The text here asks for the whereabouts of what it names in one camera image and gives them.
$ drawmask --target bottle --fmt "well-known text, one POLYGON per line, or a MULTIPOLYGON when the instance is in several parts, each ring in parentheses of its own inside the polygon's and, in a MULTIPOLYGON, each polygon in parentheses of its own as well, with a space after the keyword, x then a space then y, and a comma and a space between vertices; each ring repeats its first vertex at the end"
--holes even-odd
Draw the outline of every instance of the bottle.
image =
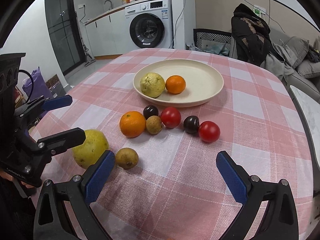
POLYGON ((122 0, 122 5, 127 4, 127 0, 122 0))

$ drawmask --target gray blanket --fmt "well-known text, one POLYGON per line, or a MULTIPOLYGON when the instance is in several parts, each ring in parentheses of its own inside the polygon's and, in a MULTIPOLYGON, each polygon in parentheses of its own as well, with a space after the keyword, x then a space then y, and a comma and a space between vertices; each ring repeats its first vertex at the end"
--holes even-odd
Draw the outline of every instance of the gray blanket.
POLYGON ((260 67, 273 73, 280 80, 282 78, 287 80, 287 77, 294 73, 292 66, 298 58, 287 45, 281 47, 274 42, 272 42, 272 45, 279 55, 269 53, 260 67))

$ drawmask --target washing machine control panel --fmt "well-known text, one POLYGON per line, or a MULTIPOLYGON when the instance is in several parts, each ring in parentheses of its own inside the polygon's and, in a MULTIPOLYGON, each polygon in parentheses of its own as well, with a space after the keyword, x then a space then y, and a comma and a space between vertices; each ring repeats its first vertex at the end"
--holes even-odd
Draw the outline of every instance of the washing machine control panel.
POLYGON ((135 15, 141 12, 155 11, 159 9, 167 9, 168 0, 152 0, 148 2, 142 2, 125 7, 125 15, 135 15))
POLYGON ((167 7, 168 7, 168 2, 166 0, 144 2, 139 4, 139 12, 153 10, 157 8, 167 8, 167 7))

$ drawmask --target cable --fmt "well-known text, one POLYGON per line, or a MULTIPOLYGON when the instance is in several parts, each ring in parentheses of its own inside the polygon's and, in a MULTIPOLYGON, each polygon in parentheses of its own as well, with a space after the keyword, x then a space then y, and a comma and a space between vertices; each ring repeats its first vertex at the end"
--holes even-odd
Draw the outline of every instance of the cable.
MULTIPOLYGON (((247 2, 248 4, 252 5, 254 8, 259 9, 258 7, 255 7, 253 4, 249 3, 247 0, 244 0, 244 1, 247 2)), ((273 20, 274 22, 276 22, 276 23, 280 26, 281 30, 285 33, 285 31, 282 29, 281 25, 280 25, 276 20, 272 19, 272 18, 270 17, 270 15, 268 15, 268 16, 269 16, 269 23, 270 23, 270 19, 273 20)))
POLYGON ((31 97, 31 95, 32 95, 33 87, 34 87, 35 83, 34 83, 34 81, 33 81, 32 76, 30 75, 30 73, 29 73, 28 71, 23 70, 23 69, 19 69, 19 72, 20 72, 20 73, 25 73, 25 74, 26 74, 27 76, 29 76, 29 78, 31 79, 31 92, 30 92, 30 95, 29 95, 29 97, 28 97, 28 99, 27 99, 27 101, 26 101, 26 103, 28 103, 28 101, 29 101, 29 99, 30 99, 30 97, 31 97))
POLYGON ((82 24, 84 24, 83 22, 82 22, 82 19, 85 17, 85 5, 83 5, 83 13, 84 13, 84 16, 81 18, 81 20, 80 20, 80 22, 82 23, 82 24))
POLYGON ((176 34, 177 34, 177 22, 178 22, 180 16, 182 15, 182 13, 183 13, 183 11, 184 11, 184 8, 185 8, 185 6, 186 6, 186 3, 187 3, 187 0, 184 0, 184 4, 183 4, 182 11, 181 11, 180 15, 178 16, 177 21, 176 21, 176 24, 175 24, 174 36, 173 36, 173 39, 172 39, 172 43, 170 44, 170 47, 172 46, 172 44, 174 43, 174 39, 176 38, 176 34))
POLYGON ((269 0, 269 14, 271 14, 271 13, 270 13, 270 10, 271 10, 271 3, 270 3, 270 0, 269 0))

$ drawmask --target pink checkered tablecloth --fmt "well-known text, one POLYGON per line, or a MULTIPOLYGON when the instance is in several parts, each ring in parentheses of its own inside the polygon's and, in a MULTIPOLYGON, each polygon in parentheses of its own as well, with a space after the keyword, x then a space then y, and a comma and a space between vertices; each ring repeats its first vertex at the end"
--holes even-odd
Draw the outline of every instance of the pink checkered tablecloth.
MULTIPOLYGON (((304 239, 313 194, 310 151, 298 113, 273 74, 208 53, 139 49, 101 68, 70 95, 72 105, 49 112, 33 131, 35 139, 74 127, 98 129, 113 152, 130 147, 139 154, 135 168, 114 168, 97 202, 91 204, 113 239, 218 239, 241 208, 216 167, 216 155, 222 150, 249 175, 264 181, 289 181, 300 239, 304 239), (150 63, 172 58, 200 61, 222 74, 224 88, 210 102, 180 109, 182 120, 197 115, 200 122, 217 123, 221 129, 217 142, 203 143, 181 127, 164 129, 155 136, 144 132, 132 139, 120 132, 119 120, 125 112, 142 113, 149 104, 133 88, 135 73, 150 63)), ((83 172, 68 150, 52 158, 42 179, 63 182, 83 172)), ((266 204, 261 205, 247 239, 257 230, 266 204)), ((74 225, 79 232, 79 225, 74 225)))

